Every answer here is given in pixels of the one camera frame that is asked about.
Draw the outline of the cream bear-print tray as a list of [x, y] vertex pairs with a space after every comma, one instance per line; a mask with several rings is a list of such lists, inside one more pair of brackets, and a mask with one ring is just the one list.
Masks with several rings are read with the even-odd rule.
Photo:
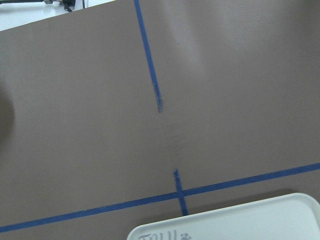
[[318, 240], [320, 204], [304, 193], [140, 225], [129, 240]]

